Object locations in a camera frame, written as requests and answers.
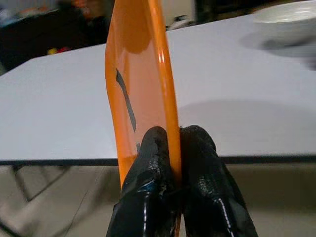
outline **orange plate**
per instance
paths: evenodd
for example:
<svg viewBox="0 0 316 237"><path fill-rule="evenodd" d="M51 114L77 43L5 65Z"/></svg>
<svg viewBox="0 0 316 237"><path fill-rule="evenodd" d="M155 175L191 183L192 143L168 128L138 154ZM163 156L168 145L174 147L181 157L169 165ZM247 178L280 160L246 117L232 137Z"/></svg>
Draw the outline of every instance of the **orange plate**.
<svg viewBox="0 0 316 237"><path fill-rule="evenodd" d="M171 64L158 0L116 0L105 54L121 185L146 131L167 131L170 164L181 180Z"/></svg>

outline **white tabletop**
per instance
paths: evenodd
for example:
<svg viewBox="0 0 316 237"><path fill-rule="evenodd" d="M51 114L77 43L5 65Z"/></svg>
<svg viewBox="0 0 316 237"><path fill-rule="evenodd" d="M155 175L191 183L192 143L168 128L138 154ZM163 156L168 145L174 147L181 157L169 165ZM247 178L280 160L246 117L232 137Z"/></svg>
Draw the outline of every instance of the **white tabletop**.
<svg viewBox="0 0 316 237"><path fill-rule="evenodd" d="M316 44L274 48L251 16L167 33L179 123L220 156L316 154ZM0 161L116 159L105 46L32 59L0 77Z"/></svg>

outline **yellow object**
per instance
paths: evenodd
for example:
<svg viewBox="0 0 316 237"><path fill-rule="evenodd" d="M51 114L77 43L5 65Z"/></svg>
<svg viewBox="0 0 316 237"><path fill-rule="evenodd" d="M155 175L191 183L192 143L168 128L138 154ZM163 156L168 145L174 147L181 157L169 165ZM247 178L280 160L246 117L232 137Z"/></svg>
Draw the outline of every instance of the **yellow object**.
<svg viewBox="0 0 316 237"><path fill-rule="evenodd" d="M56 48L52 48L49 51L47 51L48 55L52 55L52 54L56 54L56 53L58 53L58 50Z"/></svg>

